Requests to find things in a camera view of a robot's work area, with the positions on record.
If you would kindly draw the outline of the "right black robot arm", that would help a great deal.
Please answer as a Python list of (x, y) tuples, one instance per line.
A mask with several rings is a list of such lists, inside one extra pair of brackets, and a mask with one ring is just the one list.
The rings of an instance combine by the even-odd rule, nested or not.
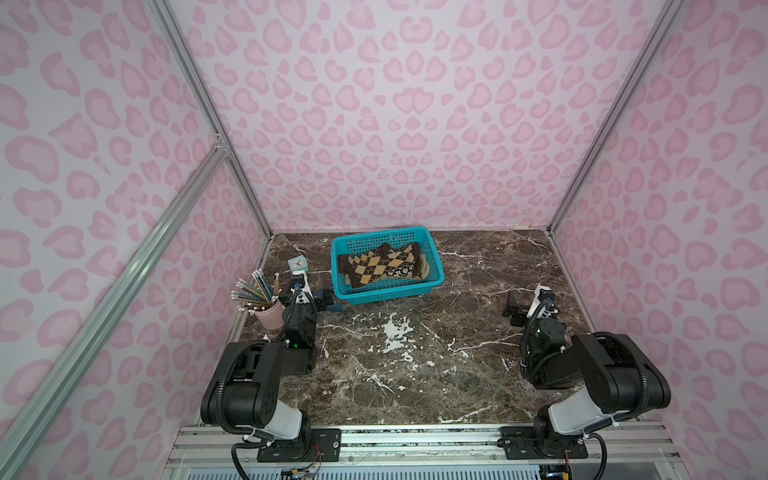
[(573, 392), (542, 407), (531, 425), (502, 428), (497, 445), (507, 459), (584, 459), (586, 440), (600, 430), (670, 404), (668, 381), (628, 335), (568, 336), (551, 288), (537, 286), (528, 307), (509, 294), (502, 314), (522, 330), (522, 378), (537, 390)]

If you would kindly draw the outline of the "daisy sock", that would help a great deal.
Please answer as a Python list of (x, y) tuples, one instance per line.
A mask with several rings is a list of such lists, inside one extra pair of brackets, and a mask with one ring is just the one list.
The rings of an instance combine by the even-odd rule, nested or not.
[(383, 276), (387, 279), (419, 279), (421, 272), (416, 264), (401, 264), (396, 267), (388, 266)]

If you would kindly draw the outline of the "tan argyle sock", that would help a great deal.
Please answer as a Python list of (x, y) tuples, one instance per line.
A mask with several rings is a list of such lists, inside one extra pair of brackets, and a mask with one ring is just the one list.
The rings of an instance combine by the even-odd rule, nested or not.
[(417, 278), (422, 281), (426, 280), (430, 274), (430, 264), (424, 254), (421, 254), (419, 257), (418, 267), (419, 269), (418, 269)]

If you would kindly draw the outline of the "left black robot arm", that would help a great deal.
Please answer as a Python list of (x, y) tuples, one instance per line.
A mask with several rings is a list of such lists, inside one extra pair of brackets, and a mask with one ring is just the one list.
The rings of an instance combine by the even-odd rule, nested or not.
[(313, 293), (299, 271), (278, 296), (283, 326), (275, 340), (231, 342), (222, 354), (200, 406), (204, 424), (239, 437), (230, 448), (234, 467), (248, 477), (239, 453), (257, 450), (259, 461), (303, 463), (290, 475), (316, 472), (323, 450), (302, 410), (279, 399), (281, 380), (313, 372), (317, 360), (320, 313), (334, 304), (333, 293)]

